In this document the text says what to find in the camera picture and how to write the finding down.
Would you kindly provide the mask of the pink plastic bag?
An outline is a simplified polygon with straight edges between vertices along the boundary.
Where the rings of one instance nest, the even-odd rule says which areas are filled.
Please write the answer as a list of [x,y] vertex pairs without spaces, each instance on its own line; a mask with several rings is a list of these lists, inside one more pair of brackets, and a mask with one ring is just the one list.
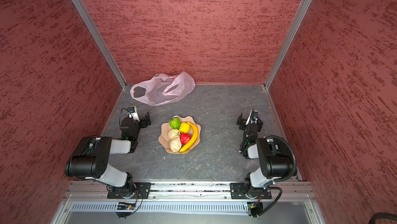
[[186,72],[175,76],[159,73],[150,80],[133,85],[130,94],[143,104],[162,106],[182,100],[193,92],[195,86],[194,78]]

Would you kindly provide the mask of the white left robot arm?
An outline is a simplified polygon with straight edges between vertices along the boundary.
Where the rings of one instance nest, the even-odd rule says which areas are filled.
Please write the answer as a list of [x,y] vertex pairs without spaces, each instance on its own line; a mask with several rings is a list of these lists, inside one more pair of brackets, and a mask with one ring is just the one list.
[[139,118],[136,107],[127,108],[127,117],[119,120],[122,136],[83,137],[70,156],[64,173],[68,177],[93,180],[106,185],[108,199],[148,199],[151,183],[137,183],[131,173],[109,164],[109,156],[132,154],[138,146],[140,130],[150,126],[150,114]]

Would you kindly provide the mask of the small cream fake pear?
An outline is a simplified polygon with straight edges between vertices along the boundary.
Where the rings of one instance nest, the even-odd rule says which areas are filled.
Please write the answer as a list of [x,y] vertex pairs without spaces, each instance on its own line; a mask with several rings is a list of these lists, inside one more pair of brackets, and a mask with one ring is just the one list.
[[168,133],[168,138],[170,140],[173,140],[174,138],[176,138],[177,136],[180,135],[180,131],[178,129],[171,129]]

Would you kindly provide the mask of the yellow fake banana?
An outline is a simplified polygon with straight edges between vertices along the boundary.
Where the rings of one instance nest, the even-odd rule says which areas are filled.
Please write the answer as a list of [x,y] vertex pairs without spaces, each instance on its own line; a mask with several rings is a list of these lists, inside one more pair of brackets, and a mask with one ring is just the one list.
[[198,128],[195,124],[192,124],[190,122],[187,122],[190,127],[193,129],[193,136],[191,137],[191,139],[188,141],[187,144],[185,144],[181,149],[180,149],[180,153],[184,153],[185,151],[187,151],[197,140],[198,136],[199,136],[199,131]]

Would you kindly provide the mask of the yellow fake lemon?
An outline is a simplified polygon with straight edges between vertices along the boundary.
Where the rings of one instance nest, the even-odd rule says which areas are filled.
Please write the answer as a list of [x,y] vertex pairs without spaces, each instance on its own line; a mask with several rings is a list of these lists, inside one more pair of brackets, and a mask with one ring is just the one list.
[[179,131],[180,131],[180,133],[188,134],[190,131],[190,128],[191,128],[191,126],[187,122],[182,122],[179,127]]

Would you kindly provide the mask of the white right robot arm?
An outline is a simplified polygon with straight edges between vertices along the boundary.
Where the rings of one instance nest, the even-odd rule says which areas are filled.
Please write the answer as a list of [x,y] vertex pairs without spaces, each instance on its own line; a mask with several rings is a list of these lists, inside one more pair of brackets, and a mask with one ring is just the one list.
[[263,122],[251,110],[248,118],[239,116],[237,125],[244,131],[239,153],[245,159],[258,160],[259,168],[248,173],[243,183],[230,183],[232,199],[271,199],[270,187],[297,174],[296,156],[283,138],[275,135],[260,138]]

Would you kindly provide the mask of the green fake fruit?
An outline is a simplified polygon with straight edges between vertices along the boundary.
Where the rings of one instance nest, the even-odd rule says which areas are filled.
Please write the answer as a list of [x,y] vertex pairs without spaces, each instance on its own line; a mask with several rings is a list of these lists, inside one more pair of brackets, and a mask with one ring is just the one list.
[[179,117],[174,117],[169,121],[169,126],[172,129],[179,129],[181,126],[181,121],[179,119]]

